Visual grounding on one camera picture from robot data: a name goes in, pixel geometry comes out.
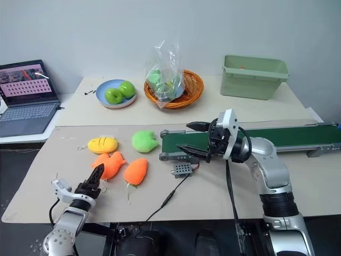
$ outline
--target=green plastic bin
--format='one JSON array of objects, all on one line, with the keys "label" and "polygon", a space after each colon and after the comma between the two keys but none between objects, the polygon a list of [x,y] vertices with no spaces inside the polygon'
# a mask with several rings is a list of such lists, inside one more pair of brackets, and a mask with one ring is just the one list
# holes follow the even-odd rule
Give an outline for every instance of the green plastic bin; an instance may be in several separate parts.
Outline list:
[{"label": "green plastic bin", "polygon": [[226,55],[220,93],[267,100],[288,77],[284,61]]}]

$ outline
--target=laptop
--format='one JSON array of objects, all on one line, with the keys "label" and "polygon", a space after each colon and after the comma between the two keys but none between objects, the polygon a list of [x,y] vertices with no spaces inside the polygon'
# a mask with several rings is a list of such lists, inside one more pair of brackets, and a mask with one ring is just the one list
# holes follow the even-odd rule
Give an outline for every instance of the laptop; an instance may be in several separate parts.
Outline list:
[{"label": "laptop", "polygon": [[60,105],[42,60],[0,65],[0,137],[43,133]]}]

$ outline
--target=laptop keyboard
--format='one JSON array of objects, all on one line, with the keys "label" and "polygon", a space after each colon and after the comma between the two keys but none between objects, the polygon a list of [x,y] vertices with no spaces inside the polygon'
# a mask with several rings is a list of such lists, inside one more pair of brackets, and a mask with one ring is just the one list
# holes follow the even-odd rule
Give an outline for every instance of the laptop keyboard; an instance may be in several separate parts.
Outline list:
[{"label": "laptop keyboard", "polygon": [[10,108],[1,116],[0,122],[48,117],[55,108],[56,104]]}]

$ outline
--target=plush toy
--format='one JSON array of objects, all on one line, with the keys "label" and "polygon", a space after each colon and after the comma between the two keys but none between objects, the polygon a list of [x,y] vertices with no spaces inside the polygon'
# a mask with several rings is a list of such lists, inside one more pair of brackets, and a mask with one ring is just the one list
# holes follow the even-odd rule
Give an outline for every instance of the plush toy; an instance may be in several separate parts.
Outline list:
[{"label": "plush toy", "polygon": [[121,165],[125,162],[126,161],[123,159],[122,154],[118,151],[113,153],[111,157],[107,153],[103,153],[96,159],[91,167],[95,168],[100,164],[104,164],[104,172],[101,179],[109,180],[116,175]]},{"label": "plush toy", "polygon": [[99,137],[88,142],[89,150],[96,154],[110,153],[117,149],[118,141],[111,137]]},{"label": "plush toy", "polygon": [[123,173],[124,179],[132,185],[139,185],[147,173],[147,159],[139,158],[132,162]]},{"label": "plush toy", "polygon": [[132,137],[133,147],[141,153],[151,152],[159,143],[154,138],[153,131],[138,131]]}]

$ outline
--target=plastic bag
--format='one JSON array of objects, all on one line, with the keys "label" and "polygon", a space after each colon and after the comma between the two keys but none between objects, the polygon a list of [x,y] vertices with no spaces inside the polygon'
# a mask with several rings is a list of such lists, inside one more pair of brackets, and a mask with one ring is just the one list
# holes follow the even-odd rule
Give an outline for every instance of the plastic bag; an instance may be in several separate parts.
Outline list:
[{"label": "plastic bag", "polygon": [[154,46],[146,63],[145,80],[158,98],[160,108],[184,92],[183,69],[178,53],[178,44],[163,40]]}]

